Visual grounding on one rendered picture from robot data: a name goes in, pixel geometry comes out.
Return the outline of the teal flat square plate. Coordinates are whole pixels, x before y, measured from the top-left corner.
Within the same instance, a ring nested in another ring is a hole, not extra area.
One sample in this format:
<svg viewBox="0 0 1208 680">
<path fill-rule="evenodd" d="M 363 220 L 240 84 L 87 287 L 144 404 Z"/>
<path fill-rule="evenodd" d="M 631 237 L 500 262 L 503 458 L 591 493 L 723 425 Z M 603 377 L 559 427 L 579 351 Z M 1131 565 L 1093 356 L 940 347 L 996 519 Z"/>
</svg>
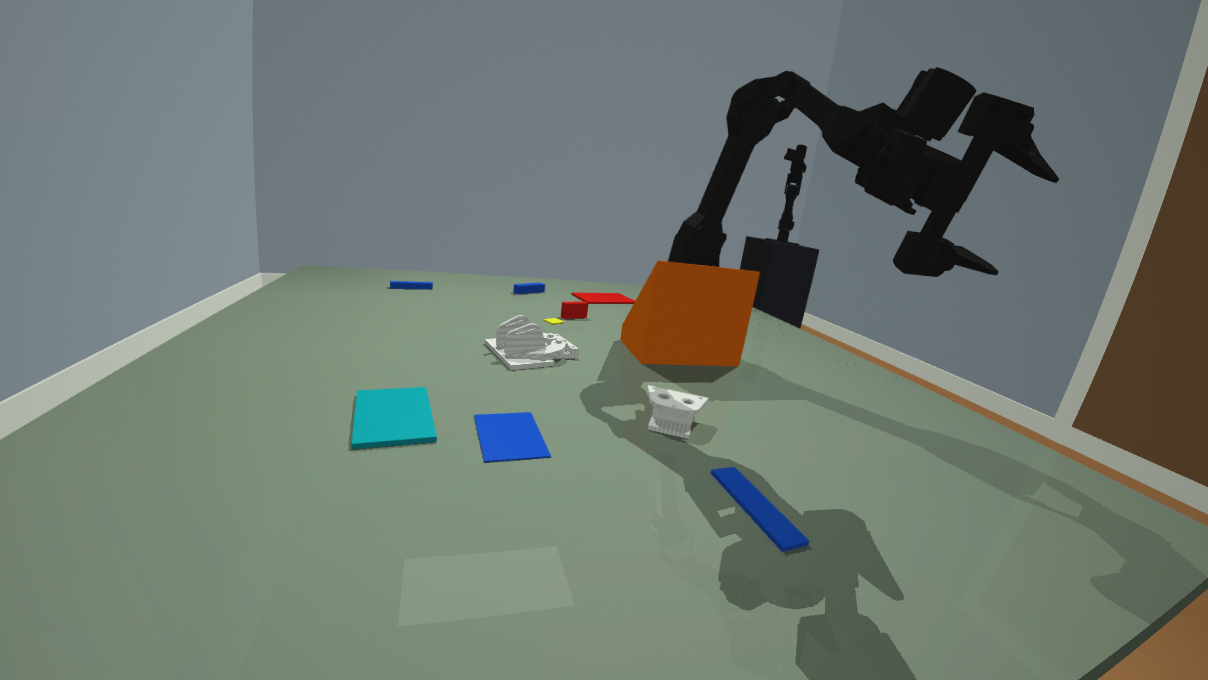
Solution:
<svg viewBox="0 0 1208 680">
<path fill-rule="evenodd" d="M 352 449 L 437 442 L 426 387 L 358 390 Z"/>
</svg>

